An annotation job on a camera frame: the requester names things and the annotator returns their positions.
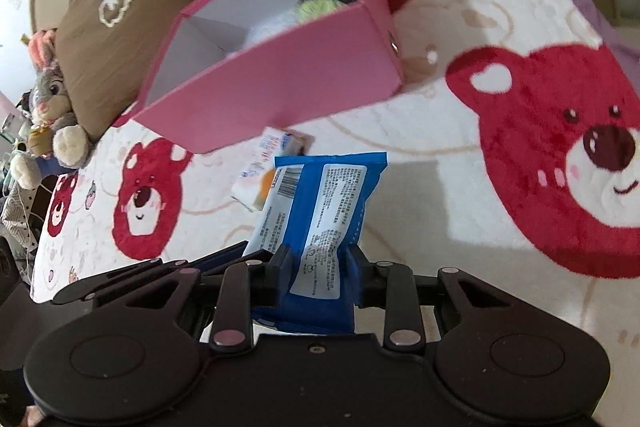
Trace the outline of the blue wet wipes pack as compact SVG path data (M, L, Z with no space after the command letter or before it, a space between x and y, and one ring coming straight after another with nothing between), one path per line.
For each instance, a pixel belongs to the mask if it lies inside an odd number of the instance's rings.
M360 239L367 200L387 167L387 154L280 156L247 256L286 249L277 303L253 319L295 334L355 332L349 246Z

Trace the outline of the white tissue pack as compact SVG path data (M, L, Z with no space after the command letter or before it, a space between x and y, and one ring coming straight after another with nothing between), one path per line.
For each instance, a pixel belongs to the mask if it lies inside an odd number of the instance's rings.
M231 196L250 211L264 208L280 156L304 153L306 138L296 132L267 127L259 137L250 161L231 187Z

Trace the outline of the pink cardboard box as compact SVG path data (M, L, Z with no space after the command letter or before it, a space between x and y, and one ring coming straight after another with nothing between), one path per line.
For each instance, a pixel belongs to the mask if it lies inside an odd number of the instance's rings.
M192 153L386 100L402 83L387 0L250 35L299 0L195 0L158 50L129 117Z

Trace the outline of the white red bear blanket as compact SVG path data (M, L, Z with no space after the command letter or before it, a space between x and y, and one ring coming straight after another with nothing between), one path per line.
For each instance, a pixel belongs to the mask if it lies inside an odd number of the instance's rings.
M604 168L597 130L639 133L639 33L591 0L408 0L407 83L299 126L314 155L384 152L361 245L452 265L639 358L639 165Z

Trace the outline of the grey bunny plush toy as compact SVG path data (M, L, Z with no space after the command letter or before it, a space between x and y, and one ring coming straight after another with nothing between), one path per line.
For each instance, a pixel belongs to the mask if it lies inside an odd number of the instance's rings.
M35 190L48 176L78 170L92 150L65 86L55 36L53 29L40 30L27 43L37 77L23 110L29 121L25 148L10 162L11 176L24 190Z

